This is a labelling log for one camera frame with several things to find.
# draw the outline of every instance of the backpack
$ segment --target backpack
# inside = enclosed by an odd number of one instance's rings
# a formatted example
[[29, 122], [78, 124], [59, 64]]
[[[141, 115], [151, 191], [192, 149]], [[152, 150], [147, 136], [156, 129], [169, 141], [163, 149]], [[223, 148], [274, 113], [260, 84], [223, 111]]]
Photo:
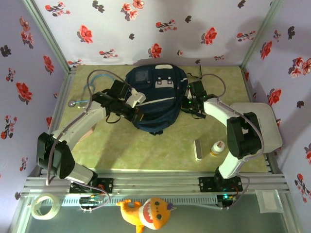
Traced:
[[141, 121], [133, 122], [136, 128], [157, 135], [174, 124], [188, 86], [181, 68], [171, 64], [140, 66], [132, 69], [125, 80], [146, 96], [136, 105], [144, 113]]

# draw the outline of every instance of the plush fish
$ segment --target plush fish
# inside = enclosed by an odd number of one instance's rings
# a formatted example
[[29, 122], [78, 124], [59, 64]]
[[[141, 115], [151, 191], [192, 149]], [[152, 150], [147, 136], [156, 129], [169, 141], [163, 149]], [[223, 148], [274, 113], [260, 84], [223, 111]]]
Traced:
[[121, 207], [121, 214], [125, 221], [136, 226], [136, 233], [142, 233], [144, 227], [152, 230], [162, 228], [170, 219], [172, 203], [166, 203], [160, 198], [150, 198], [144, 205], [135, 201], [134, 207], [129, 207], [131, 200], [123, 200], [117, 203]]

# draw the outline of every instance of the small bottle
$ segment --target small bottle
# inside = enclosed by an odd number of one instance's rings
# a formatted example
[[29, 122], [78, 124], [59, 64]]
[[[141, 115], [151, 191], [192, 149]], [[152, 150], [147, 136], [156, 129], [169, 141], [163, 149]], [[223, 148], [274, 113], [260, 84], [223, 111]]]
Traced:
[[223, 141], [215, 142], [212, 148], [210, 149], [210, 154], [213, 156], [219, 155], [225, 149], [225, 143]]

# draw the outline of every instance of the clear tape roll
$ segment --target clear tape roll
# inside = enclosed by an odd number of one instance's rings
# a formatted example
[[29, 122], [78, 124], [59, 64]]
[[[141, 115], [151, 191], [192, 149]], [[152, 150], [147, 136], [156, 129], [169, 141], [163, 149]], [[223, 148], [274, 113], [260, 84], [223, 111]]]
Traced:
[[[47, 199], [52, 199], [52, 207], [47, 214], [43, 215], [40, 211], [40, 208], [41, 208], [42, 202]], [[31, 214], [35, 219], [49, 220], [49, 219], [54, 218], [57, 215], [57, 213], [59, 212], [60, 206], [61, 206], [61, 203], [58, 197], [52, 194], [49, 194], [49, 193], [45, 193], [45, 194], [40, 195], [34, 200], [31, 206]]]

